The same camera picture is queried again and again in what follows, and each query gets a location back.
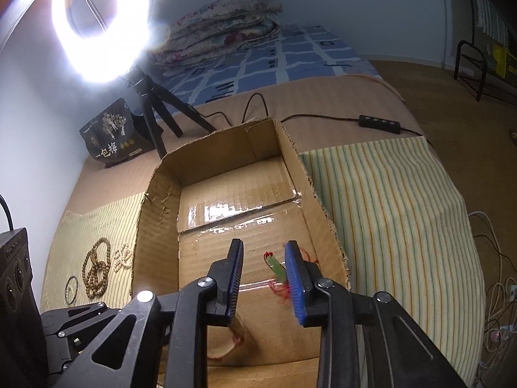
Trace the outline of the dark thin bangle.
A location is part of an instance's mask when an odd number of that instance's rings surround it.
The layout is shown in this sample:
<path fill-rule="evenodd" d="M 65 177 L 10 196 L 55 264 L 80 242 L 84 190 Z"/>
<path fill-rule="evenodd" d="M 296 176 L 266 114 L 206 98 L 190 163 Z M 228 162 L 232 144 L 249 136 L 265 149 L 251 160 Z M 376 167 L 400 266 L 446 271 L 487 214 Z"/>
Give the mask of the dark thin bangle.
<path fill-rule="evenodd" d="M 67 306 L 75 305 L 77 293 L 79 289 L 78 278 L 74 275 L 70 276 L 65 284 L 64 300 Z"/>

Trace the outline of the black clothes rack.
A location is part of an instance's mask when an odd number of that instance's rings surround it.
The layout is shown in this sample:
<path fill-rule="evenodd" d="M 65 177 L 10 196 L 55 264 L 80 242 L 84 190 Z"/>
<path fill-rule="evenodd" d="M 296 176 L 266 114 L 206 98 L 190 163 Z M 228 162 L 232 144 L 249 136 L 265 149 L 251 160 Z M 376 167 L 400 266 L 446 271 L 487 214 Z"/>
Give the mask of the black clothes rack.
<path fill-rule="evenodd" d="M 458 41 L 453 77 L 461 80 L 473 92 L 477 101 L 488 96 L 501 102 L 516 104 L 516 76 L 501 78 L 495 72 L 495 60 L 491 56 L 492 40 L 478 31 L 473 38 L 473 9 L 470 1 L 470 37 Z M 507 48 L 516 57 L 516 0 L 490 0 L 509 30 Z"/>

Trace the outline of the open cardboard box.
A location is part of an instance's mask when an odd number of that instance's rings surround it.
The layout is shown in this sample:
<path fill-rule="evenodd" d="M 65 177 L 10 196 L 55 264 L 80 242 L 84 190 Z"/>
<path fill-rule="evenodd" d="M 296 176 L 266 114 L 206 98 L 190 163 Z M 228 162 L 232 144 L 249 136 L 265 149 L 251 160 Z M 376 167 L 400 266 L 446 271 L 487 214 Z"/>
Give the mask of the open cardboard box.
<path fill-rule="evenodd" d="M 291 138 L 272 119 L 187 143 L 162 159 L 138 218 L 132 291 L 175 292 L 244 244 L 237 324 L 245 339 L 211 360 L 212 387 L 313 387 L 320 332 L 272 289 L 264 259 L 296 241 L 322 274 L 348 286 L 347 257 Z"/>

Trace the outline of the striped hanging towel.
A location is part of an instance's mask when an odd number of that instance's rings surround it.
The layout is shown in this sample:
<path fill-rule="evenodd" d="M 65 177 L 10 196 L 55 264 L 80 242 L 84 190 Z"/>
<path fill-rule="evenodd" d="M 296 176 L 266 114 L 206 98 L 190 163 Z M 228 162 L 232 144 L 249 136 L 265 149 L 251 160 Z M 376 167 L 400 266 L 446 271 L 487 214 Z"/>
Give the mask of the striped hanging towel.
<path fill-rule="evenodd" d="M 471 8 L 473 38 L 476 38 L 477 32 L 480 31 L 503 47 L 507 47 L 509 30 L 495 5 L 490 0 L 471 0 Z"/>

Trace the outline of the yellow box on rack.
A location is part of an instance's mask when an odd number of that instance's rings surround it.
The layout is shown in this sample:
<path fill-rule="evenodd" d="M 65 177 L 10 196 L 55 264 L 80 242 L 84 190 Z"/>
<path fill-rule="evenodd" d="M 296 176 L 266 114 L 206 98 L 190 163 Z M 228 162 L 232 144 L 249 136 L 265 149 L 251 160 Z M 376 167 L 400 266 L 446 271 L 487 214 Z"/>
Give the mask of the yellow box on rack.
<path fill-rule="evenodd" d="M 491 56 L 495 60 L 495 72 L 497 75 L 504 79 L 516 76 L 516 57 L 510 53 L 507 47 L 494 42 L 492 44 Z"/>

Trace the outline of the black tripod stand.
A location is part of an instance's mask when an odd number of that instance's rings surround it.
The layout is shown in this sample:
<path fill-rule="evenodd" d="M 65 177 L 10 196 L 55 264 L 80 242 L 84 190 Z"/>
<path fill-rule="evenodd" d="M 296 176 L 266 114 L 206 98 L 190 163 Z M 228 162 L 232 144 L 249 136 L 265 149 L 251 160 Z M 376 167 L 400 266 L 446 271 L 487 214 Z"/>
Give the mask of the black tripod stand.
<path fill-rule="evenodd" d="M 173 115 L 166 107 L 167 105 L 174 107 L 175 110 L 178 110 L 191 121 L 201 126 L 202 129 L 208 131 L 208 133 L 216 131 L 214 125 L 196 112 L 191 105 L 181 101 L 176 95 L 156 83 L 148 74 L 145 74 L 138 65 L 133 66 L 124 77 L 140 96 L 144 122 L 147 125 L 151 140 L 160 158 L 166 156 L 167 150 L 163 138 L 161 137 L 161 131 L 159 131 L 156 115 L 162 119 L 176 137 L 180 138 L 183 136 L 183 130 L 174 120 Z"/>

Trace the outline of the red cord jade pendant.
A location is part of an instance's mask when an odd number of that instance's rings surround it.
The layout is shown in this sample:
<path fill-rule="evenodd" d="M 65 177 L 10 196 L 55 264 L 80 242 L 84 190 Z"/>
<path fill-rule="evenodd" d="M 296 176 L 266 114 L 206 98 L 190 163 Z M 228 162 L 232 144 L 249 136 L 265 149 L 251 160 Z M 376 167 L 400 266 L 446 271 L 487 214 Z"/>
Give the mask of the red cord jade pendant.
<path fill-rule="evenodd" d="M 304 261 L 313 264 L 319 264 L 319 260 L 314 255 L 305 250 L 303 247 L 298 248 L 301 258 Z M 277 299 L 277 302 L 281 305 L 287 305 L 292 300 L 291 289 L 288 282 L 288 271 L 284 262 L 278 260 L 278 258 L 272 253 L 272 251 L 266 251 L 263 255 L 263 260 L 266 263 L 267 267 L 273 274 L 273 277 L 267 281 L 267 286 L 271 290 L 272 294 Z M 303 295 L 301 291 L 297 293 L 296 298 L 299 301 L 303 301 Z"/>

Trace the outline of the striped yellow towel mat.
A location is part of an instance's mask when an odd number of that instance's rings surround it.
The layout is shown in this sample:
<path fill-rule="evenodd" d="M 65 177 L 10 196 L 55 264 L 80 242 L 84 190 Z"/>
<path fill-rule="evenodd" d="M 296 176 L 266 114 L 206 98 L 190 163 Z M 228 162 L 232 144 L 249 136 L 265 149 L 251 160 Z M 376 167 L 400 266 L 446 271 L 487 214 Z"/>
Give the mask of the striped yellow towel mat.
<path fill-rule="evenodd" d="M 472 383 L 481 351 L 485 284 L 464 199 L 421 137 L 334 146 L 298 155 L 347 257 L 348 288 L 387 291 Z M 63 215 L 47 259 L 41 307 L 66 305 L 65 284 L 80 277 L 101 238 L 111 255 L 104 301 L 123 307 L 144 192 L 84 214 Z"/>

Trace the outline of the folded floral quilt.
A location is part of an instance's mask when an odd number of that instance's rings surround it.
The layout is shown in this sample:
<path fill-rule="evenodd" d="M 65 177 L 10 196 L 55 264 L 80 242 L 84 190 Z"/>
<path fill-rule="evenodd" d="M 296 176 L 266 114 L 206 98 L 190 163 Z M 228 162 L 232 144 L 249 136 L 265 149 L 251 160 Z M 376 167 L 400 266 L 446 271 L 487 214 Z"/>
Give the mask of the folded floral quilt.
<path fill-rule="evenodd" d="M 166 26 L 148 54 L 170 75 L 276 37 L 282 11 L 280 0 L 216 0 Z"/>

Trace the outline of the black printed gift bag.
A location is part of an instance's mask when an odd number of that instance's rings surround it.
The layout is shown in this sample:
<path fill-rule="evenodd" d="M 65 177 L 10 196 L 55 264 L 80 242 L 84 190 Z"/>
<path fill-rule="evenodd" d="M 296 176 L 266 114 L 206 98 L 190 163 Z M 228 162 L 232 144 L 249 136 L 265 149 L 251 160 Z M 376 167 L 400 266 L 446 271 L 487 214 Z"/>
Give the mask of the black printed gift bag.
<path fill-rule="evenodd" d="M 143 116 L 136 116 L 123 98 L 117 99 L 80 128 L 90 156 L 106 168 L 155 150 Z"/>

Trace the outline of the blue checkered bed sheet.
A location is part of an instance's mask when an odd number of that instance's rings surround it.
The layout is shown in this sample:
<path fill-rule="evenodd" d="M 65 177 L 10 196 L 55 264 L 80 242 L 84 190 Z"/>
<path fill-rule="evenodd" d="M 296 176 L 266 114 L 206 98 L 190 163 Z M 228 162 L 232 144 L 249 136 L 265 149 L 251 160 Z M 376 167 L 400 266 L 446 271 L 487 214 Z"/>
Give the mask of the blue checkered bed sheet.
<path fill-rule="evenodd" d="M 334 33 L 322 26 L 292 25 L 266 43 L 173 70 L 163 86 L 196 107 L 288 81 L 346 74 L 379 77 L 369 60 Z"/>

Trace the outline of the orange strap wristwatch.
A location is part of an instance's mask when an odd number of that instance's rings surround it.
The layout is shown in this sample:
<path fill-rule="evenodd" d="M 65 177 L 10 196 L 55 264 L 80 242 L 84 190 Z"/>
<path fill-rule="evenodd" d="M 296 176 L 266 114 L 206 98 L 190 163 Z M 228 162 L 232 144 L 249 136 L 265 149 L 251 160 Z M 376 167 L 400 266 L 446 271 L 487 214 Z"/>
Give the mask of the orange strap wristwatch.
<path fill-rule="evenodd" d="M 239 314 L 236 314 L 226 327 L 208 327 L 208 360 L 222 361 L 245 342 L 246 335 L 247 328 Z"/>

